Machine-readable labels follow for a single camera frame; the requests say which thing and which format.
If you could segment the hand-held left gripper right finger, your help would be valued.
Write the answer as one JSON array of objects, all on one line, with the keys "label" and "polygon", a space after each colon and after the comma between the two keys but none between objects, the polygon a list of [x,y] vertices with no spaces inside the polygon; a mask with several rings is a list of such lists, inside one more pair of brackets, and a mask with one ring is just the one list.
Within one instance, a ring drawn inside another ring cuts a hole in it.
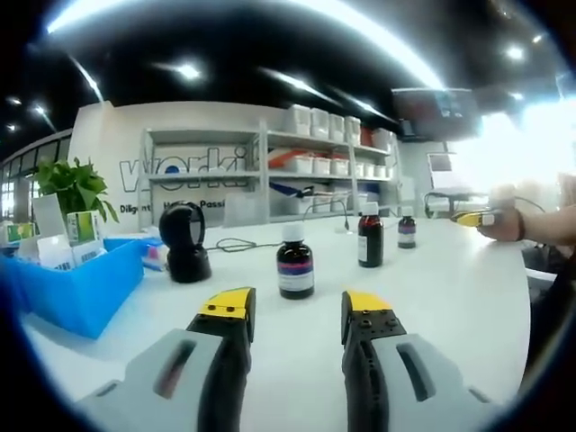
[{"label": "hand-held left gripper right finger", "polygon": [[389,303],[345,291],[341,307],[348,430],[484,431],[500,414],[452,360],[407,332]]}]

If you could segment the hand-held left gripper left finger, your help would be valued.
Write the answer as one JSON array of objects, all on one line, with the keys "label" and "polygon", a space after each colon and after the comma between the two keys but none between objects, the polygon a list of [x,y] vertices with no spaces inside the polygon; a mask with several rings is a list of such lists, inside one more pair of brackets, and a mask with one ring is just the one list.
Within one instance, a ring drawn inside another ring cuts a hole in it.
[{"label": "hand-held left gripper left finger", "polygon": [[237,431],[251,369],[256,291],[219,292],[77,403],[100,431]]}]

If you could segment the person's right hand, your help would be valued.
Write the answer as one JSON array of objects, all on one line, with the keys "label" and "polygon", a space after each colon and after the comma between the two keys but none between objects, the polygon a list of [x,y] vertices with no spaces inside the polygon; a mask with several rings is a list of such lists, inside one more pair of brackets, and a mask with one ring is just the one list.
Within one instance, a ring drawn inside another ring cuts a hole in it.
[{"label": "person's right hand", "polygon": [[484,237],[501,242],[517,242],[526,234],[524,217],[517,209],[507,209],[497,214],[492,225],[481,225],[477,228]]}]

